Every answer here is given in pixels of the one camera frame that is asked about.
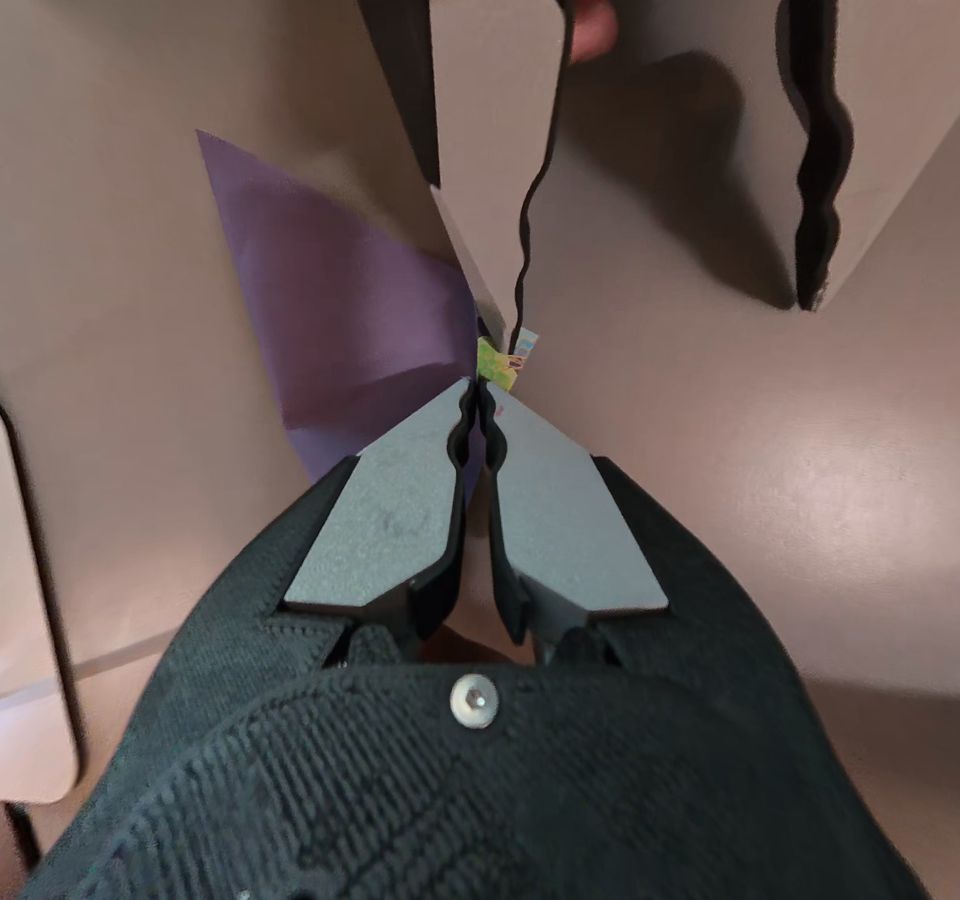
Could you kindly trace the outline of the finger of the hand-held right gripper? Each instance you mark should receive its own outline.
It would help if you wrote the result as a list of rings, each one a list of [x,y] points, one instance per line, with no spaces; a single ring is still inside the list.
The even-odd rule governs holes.
[[[782,0],[784,89],[806,134],[798,306],[828,304],[958,121],[959,0]]]
[[[438,133],[431,193],[479,317],[522,324],[522,221],[545,169],[568,23],[558,0],[429,0]]]

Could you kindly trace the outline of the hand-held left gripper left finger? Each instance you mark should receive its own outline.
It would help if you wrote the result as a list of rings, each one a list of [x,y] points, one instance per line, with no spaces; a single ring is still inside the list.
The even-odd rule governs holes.
[[[448,389],[349,457],[284,594],[291,610],[429,639],[459,595],[476,387]]]

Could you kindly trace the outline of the beige chair with dark edge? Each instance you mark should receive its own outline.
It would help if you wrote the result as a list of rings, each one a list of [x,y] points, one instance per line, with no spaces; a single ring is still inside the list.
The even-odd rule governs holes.
[[[90,742],[38,488],[5,404],[1,419],[2,828],[27,880],[44,854],[32,811],[77,788]]]

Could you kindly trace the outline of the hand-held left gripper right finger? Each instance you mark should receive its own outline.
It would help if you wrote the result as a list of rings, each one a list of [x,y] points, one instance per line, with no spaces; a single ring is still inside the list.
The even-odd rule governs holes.
[[[598,621],[667,610],[668,597],[594,457],[497,385],[481,380],[494,602],[510,640],[539,666]]]

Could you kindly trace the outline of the person's left hand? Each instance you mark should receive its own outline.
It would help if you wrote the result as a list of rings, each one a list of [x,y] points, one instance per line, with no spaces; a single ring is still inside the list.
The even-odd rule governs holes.
[[[536,662],[531,648],[522,646],[507,652],[484,642],[463,636],[444,624],[417,649],[416,658],[433,665],[515,665],[533,666]]]

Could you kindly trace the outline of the purple paper sheet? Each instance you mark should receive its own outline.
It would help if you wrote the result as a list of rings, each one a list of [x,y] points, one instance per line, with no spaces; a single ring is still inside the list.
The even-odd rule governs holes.
[[[198,130],[282,426],[309,481],[477,367],[463,272]]]

